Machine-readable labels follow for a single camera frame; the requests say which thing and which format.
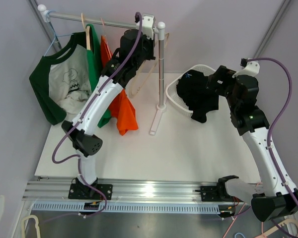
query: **white table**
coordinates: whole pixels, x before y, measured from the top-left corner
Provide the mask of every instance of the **white table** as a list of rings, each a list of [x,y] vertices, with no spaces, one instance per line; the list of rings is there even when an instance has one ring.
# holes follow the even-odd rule
[[[178,76],[166,73],[165,84]],[[214,182],[223,176],[237,175],[245,182],[260,181],[255,161],[230,121],[225,98],[220,97],[218,111],[207,113],[206,123],[182,115],[167,102],[167,111],[155,136],[149,135],[149,130],[158,103],[157,73],[151,75],[131,102],[136,109],[139,130],[121,136],[116,127],[117,120],[113,118],[95,132],[103,140],[95,168],[99,178]],[[77,159],[59,165],[51,160],[53,150],[63,136],[61,124],[51,127],[36,176],[77,176]],[[74,153],[72,143],[67,139],[56,159]]]

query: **white wall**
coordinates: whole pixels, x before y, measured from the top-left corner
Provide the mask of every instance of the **white wall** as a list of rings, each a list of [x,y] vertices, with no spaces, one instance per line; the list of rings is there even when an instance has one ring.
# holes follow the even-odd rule
[[[48,45],[27,1],[0,0],[0,238],[11,233],[49,128],[28,79]]]
[[[203,63],[237,68],[240,58],[252,57],[282,0],[40,0],[50,10],[111,21],[133,23],[136,11],[154,14],[166,23],[170,42],[166,72],[183,72]],[[52,19],[56,31],[82,31],[79,22]],[[114,51],[124,29],[105,28]]]
[[[275,127],[273,138],[286,170],[298,186],[298,0],[293,2],[263,57],[281,61],[293,78],[292,99]],[[288,81],[274,63],[260,65],[258,105],[272,123],[287,98]]]

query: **orange t-shirt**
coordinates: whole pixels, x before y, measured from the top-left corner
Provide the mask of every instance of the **orange t-shirt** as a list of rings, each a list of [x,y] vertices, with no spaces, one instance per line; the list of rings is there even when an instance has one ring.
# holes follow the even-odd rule
[[[100,53],[103,67],[105,67],[107,62],[111,59],[112,53],[110,52],[104,36],[101,36]],[[124,89],[112,101],[108,109],[111,112],[111,116],[117,118],[117,128],[121,135],[126,134],[128,130],[138,130],[136,110],[129,101]]]
[[[136,110],[123,91],[109,105],[108,109],[111,116],[117,118],[117,128],[121,135],[126,134],[128,130],[138,130],[136,121]]]

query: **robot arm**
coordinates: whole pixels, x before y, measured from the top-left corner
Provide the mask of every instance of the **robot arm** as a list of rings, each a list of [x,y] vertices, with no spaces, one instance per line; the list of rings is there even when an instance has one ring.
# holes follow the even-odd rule
[[[106,64],[102,71],[99,82],[86,102],[83,109],[72,121],[64,121],[62,129],[65,133],[70,130],[69,138],[73,143],[73,147],[81,157],[81,172],[85,181],[89,185],[96,186],[97,174],[95,171],[96,153],[100,150],[103,141],[94,132],[101,117],[115,99],[115,97],[126,87],[128,82],[136,75],[136,71],[146,60],[154,60],[154,16],[144,14],[142,31],[140,39],[135,50],[130,55],[131,49],[134,47],[139,30],[127,30],[121,37],[120,48],[116,49],[112,59]],[[139,28],[139,19],[136,19],[136,28]],[[121,70],[117,73],[117,68],[128,59]]]
[[[235,196],[251,204],[255,216],[264,222],[293,214],[298,207],[286,190],[285,183],[282,182],[268,151],[269,123],[264,112],[255,105],[259,88],[254,76],[257,75],[259,66],[255,69],[251,64],[244,64],[245,69],[240,72],[221,65],[213,75],[209,76],[207,88],[226,97],[232,124],[237,128],[254,157],[264,190],[258,191],[237,176],[220,178],[218,188],[223,190],[222,194]],[[270,148],[274,152],[286,184],[298,198],[298,189],[287,174],[272,140]]]

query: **clothes rack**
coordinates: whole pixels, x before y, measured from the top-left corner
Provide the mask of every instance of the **clothes rack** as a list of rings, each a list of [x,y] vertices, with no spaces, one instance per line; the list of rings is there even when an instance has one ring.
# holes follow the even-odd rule
[[[46,6],[40,4],[37,6],[37,10],[41,13],[42,18],[39,20],[44,22],[45,24],[49,24],[51,29],[54,29],[51,19],[50,18],[58,18],[58,19],[65,19],[65,20],[72,20],[72,21],[81,21],[81,16],[59,13],[55,11],[47,10]],[[86,17],[85,22],[102,25],[103,22],[98,19]],[[104,25],[112,26],[112,27],[119,27],[119,28],[126,28],[126,29],[136,29],[136,24],[129,24],[129,23],[121,23],[121,22],[113,22],[113,21],[104,21]],[[156,27],[154,28],[154,33],[157,34],[159,40],[159,103],[157,104],[156,114],[152,122],[152,126],[150,129],[150,135],[155,135],[158,129],[162,114],[166,111],[166,104],[165,104],[165,95],[164,95],[164,38],[165,38],[165,24],[164,22],[159,22]],[[62,46],[59,42],[59,39],[56,37],[55,42],[58,44],[58,47],[61,49]]]

